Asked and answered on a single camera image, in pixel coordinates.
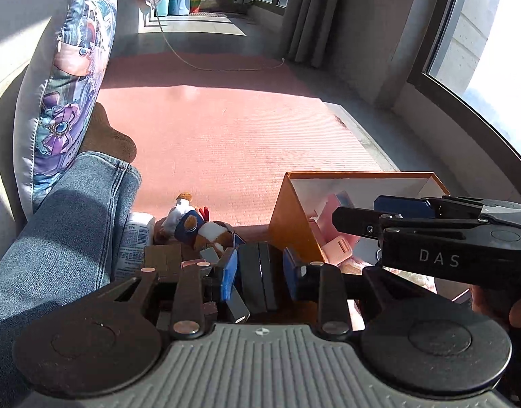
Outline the person right hand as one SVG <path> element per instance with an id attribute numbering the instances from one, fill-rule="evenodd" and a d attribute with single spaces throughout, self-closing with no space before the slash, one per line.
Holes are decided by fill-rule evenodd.
<path id="1" fill-rule="evenodd" d="M 521 328 L 521 299 L 513 301 L 507 294 L 471 286 L 472 309 L 504 326 Z"/>

